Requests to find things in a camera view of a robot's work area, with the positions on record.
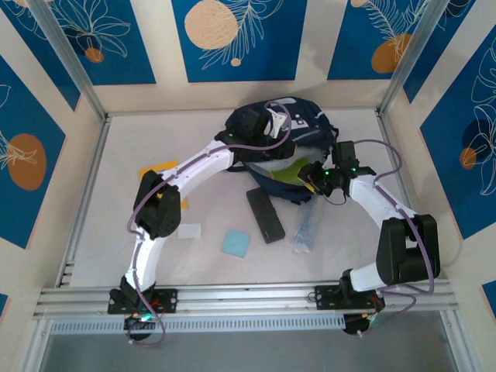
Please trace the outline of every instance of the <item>vent grille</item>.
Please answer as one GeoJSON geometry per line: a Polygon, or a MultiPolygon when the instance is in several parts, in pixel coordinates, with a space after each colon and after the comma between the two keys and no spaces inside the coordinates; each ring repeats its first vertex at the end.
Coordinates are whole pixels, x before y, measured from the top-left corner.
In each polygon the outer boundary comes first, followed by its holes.
{"type": "MultiPolygon", "coordinates": [[[[168,333],[179,332],[254,332],[293,331],[311,329],[344,329],[343,315],[266,315],[187,317],[164,320],[168,333]]],[[[53,322],[51,335],[117,334],[124,332],[122,319],[106,320],[57,320],[53,322]]],[[[160,327],[151,323],[146,329],[133,333],[160,332],[160,327]]]]}

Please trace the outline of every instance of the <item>backpack strap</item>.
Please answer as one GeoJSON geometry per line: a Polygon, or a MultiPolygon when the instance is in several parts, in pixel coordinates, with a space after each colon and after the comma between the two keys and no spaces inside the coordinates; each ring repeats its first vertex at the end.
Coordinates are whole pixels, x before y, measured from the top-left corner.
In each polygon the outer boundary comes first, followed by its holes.
{"type": "Polygon", "coordinates": [[[231,167],[227,168],[226,171],[231,172],[231,173],[239,173],[239,172],[246,172],[246,166],[243,165],[232,165],[231,167]]]}

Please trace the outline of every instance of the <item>floral wall pattern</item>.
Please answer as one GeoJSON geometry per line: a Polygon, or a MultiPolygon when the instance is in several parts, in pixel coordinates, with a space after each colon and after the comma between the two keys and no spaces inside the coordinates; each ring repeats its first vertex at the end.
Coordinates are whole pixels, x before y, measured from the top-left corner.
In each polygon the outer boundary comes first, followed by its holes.
{"type": "Polygon", "coordinates": [[[420,88],[475,2],[476,0],[451,0],[449,2],[403,86],[410,102],[413,102],[419,93],[420,88]]]}
{"type": "Polygon", "coordinates": [[[496,26],[421,130],[463,238],[496,222],[496,26]]]}
{"type": "Polygon", "coordinates": [[[65,135],[0,57],[0,238],[26,248],[65,135]]]}
{"type": "MultiPolygon", "coordinates": [[[[348,0],[328,79],[389,79],[430,1],[348,0]]],[[[431,49],[436,52],[424,56],[427,75],[473,2],[451,0],[448,4],[434,33],[437,41],[431,49]]]]}
{"type": "MultiPolygon", "coordinates": [[[[48,6],[94,85],[155,84],[129,0],[51,0],[48,6]]],[[[0,7],[74,109],[79,92],[23,0],[0,7]]]]}
{"type": "Polygon", "coordinates": [[[173,0],[189,82],[294,80],[306,0],[173,0]]]}

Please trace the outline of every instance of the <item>white table surface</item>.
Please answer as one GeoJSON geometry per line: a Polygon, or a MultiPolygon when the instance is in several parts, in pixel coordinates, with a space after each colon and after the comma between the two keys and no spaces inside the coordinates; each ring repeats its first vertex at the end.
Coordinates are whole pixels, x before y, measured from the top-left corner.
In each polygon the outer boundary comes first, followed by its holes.
{"type": "MultiPolygon", "coordinates": [[[[339,140],[382,139],[371,109],[324,110],[339,128],[339,140]]],[[[138,170],[168,160],[184,161],[205,147],[223,128],[231,111],[168,112],[112,118],[87,218],[77,246],[72,287],[117,286],[126,272],[134,236],[126,231],[140,180],[138,170]]],[[[381,173],[391,169],[385,148],[356,145],[362,166],[381,173]]],[[[395,176],[384,185],[400,198],[395,176]]],[[[250,175],[222,172],[188,196],[182,222],[201,223],[200,240],[169,237],[157,267],[158,284],[238,284],[335,280],[344,270],[375,260],[379,229],[354,201],[325,204],[314,250],[296,254],[288,245],[298,210],[289,201],[271,198],[286,238],[265,244],[246,200],[256,188],[250,175]],[[244,258],[221,252],[228,229],[251,235],[244,258]]],[[[339,202],[336,191],[332,200],[339,202]]]]}

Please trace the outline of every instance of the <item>green led light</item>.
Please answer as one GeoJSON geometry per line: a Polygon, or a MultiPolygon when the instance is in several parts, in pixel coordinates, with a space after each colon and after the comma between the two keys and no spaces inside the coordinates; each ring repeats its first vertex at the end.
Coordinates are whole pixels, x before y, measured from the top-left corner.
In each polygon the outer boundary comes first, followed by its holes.
{"type": "Polygon", "coordinates": [[[145,316],[143,316],[141,318],[141,322],[148,322],[150,319],[152,319],[152,315],[151,314],[146,314],[145,316]]]}

